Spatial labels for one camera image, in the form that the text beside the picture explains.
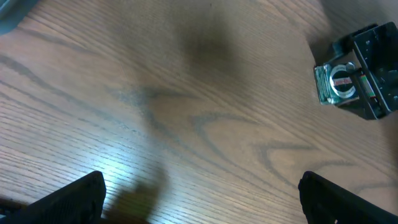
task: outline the wooden table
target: wooden table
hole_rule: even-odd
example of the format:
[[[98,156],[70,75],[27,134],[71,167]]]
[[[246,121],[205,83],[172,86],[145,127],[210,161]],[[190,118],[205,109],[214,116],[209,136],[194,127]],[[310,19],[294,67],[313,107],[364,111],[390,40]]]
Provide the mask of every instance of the wooden table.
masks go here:
[[[100,170],[122,223],[306,223],[297,184],[313,170],[398,214],[398,116],[321,106],[312,72],[397,9],[41,0],[0,37],[0,197],[32,203]]]

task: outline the circular logo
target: circular logo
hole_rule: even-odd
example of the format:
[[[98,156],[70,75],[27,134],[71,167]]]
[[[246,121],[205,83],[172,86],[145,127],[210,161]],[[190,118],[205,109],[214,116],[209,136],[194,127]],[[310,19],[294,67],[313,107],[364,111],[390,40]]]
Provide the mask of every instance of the circular logo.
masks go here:
[[[337,65],[331,70],[330,85],[341,98],[350,98],[355,94],[355,86],[349,78],[346,65]]]

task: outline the wood grain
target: wood grain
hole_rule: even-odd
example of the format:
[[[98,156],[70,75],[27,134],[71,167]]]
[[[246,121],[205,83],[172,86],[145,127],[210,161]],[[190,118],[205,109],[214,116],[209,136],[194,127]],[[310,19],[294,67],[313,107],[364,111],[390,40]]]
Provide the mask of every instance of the wood grain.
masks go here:
[[[121,223],[306,223],[312,170],[398,214],[397,115],[321,106],[313,55],[393,0],[41,0],[0,37],[0,197],[93,171]]]

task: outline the table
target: table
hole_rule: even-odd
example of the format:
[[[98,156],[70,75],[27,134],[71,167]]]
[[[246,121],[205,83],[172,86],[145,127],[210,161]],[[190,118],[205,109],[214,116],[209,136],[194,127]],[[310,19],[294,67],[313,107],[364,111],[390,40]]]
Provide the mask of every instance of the table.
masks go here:
[[[100,170],[126,223],[306,223],[312,170],[398,214],[398,116],[318,102],[315,58],[394,0],[41,0],[0,36],[0,197]]]

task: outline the wooden surface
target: wooden surface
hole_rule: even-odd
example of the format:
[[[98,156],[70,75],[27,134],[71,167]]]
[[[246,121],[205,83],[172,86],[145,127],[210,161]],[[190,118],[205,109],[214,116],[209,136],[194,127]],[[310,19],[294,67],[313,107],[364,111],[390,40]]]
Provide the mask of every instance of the wooden surface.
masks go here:
[[[100,170],[122,223],[306,223],[313,170],[398,214],[398,116],[321,106],[312,73],[312,53],[397,9],[41,0],[0,37],[0,197],[32,203]]]

